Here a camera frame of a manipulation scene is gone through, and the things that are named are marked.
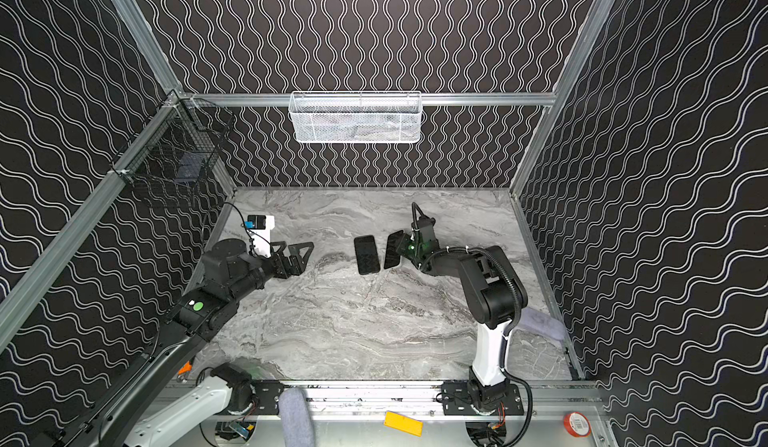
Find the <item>dark blue smartphone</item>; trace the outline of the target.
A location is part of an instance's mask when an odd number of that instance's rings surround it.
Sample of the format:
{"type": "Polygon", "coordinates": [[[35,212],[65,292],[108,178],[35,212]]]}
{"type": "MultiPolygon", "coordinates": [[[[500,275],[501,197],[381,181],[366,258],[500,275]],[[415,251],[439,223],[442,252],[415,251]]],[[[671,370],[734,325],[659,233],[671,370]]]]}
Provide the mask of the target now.
{"type": "Polygon", "coordinates": [[[398,230],[388,235],[386,241],[383,269],[388,270],[400,265],[401,255],[398,247],[404,237],[404,231],[398,230]]]}

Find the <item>white smartphone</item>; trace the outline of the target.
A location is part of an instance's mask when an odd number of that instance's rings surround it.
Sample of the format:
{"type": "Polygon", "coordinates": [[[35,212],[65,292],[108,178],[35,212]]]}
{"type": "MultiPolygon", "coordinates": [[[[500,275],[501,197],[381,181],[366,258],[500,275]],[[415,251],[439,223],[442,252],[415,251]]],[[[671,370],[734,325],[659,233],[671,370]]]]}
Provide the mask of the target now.
{"type": "Polygon", "coordinates": [[[353,240],[358,273],[361,276],[376,274],[381,270],[375,237],[365,235],[353,240]]]}

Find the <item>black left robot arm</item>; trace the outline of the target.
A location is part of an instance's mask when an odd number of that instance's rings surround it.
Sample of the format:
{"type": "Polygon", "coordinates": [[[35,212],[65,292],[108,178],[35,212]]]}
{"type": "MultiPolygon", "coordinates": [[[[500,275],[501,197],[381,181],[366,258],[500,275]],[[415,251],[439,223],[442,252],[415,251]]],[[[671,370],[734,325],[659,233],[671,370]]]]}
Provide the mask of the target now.
{"type": "Polygon", "coordinates": [[[153,416],[157,396],[236,315],[243,299],[272,279],[300,276],[311,242],[271,242],[268,256],[249,252],[240,239],[217,242],[202,256],[201,284],[162,318],[150,345],[113,386],[66,427],[44,432],[35,446],[170,446],[222,412],[248,415],[258,407],[249,374],[221,366],[200,385],[153,416]]]}

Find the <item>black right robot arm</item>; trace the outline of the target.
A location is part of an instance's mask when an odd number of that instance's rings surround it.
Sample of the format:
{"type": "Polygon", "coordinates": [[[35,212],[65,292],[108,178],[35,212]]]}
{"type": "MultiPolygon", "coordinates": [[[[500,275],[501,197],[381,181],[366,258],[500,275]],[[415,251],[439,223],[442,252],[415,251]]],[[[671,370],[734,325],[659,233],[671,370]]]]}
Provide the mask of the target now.
{"type": "Polygon", "coordinates": [[[508,341],[528,305],[527,292],[501,247],[442,247],[434,226],[434,218],[417,216],[411,223],[412,232],[399,241],[396,252],[425,275],[460,281],[478,327],[467,389],[473,407],[489,412],[510,391],[508,341]]]}

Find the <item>lavender cloth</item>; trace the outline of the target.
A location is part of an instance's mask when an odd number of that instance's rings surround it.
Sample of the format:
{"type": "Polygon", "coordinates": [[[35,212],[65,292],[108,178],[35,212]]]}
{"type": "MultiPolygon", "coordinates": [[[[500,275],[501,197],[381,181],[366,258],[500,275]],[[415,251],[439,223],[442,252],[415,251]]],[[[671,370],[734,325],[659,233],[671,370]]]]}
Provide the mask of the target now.
{"type": "Polygon", "coordinates": [[[567,330],[561,320],[531,307],[522,310],[517,327],[552,342],[564,343],[567,338],[567,330]]]}

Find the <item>yellow block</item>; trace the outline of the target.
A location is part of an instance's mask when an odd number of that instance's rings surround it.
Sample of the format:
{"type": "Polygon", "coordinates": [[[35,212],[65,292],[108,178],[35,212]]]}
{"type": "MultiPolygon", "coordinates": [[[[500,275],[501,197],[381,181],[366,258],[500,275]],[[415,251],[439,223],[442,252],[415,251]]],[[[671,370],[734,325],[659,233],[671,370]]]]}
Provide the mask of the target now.
{"type": "Polygon", "coordinates": [[[421,437],[423,435],[424,424],[422,421],[412,419],[399,413],[386,412],[384,425],[388,428],[416,437],[421,437]]]}

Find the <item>red tape roll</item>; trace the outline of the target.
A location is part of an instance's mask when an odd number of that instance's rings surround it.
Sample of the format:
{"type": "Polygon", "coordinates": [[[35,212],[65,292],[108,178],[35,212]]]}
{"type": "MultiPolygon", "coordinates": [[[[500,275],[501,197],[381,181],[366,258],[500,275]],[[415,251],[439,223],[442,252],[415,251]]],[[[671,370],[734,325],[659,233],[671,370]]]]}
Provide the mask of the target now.
{"type": "Polygon", "coordinates": [[[592,433],[588,418],[580,412],[570,412],[563,418],[565,430],[575,438],[586,438],[592,433]]]}

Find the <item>orange handled tool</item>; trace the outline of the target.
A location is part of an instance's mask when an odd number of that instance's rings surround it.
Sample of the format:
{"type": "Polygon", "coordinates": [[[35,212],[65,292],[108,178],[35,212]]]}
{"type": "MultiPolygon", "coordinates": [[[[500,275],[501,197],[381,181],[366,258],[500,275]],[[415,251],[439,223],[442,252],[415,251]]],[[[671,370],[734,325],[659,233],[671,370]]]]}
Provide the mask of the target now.
{"type": "Polygon", "coordinates": [[[192,363],[190,361],[186,362],[176,373],[176,376],[181,378],[188,375],[188,373],[192,370],[192,363]]]}

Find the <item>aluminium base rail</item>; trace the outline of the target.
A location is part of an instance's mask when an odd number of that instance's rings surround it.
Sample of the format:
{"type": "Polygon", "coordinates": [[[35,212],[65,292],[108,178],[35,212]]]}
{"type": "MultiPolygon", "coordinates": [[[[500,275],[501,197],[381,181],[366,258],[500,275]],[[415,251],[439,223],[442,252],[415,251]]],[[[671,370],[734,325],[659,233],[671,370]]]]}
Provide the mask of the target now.
{"type": "MultiPolygon", "coordinates": [[[[534,407],[533,420],[556,419],[570,411],[588,416],[599,416],[602,398],[596,385],[586,381],[544,381],[530,383],[534,407]]],[[[473,422],[498,420],[494,410],[473,408],[470,405],[467,381],[254,381],[256,405],[245,413],[214,413],[215,402],[224,399],[223,389],[214,390],[213,383],[203,381],[200,386],[171,385],[164,388],[158,400],[153,401],[146,413],[139,416],[137,427],[149,428],[160,413],[178,404],[178,413],[192,407],[202,407],[202,413],[182,413],[192,427],[204,421],[266,421],[278,420],[278,397],[288,389],[304,392],[310,414],[315,421],[374,421],[384,420],[386,412],[427,422],[473,422]]],[[[525,391],[509,394],[502,401],[506,408],[505,420],[523,420],[525,391]]]]}

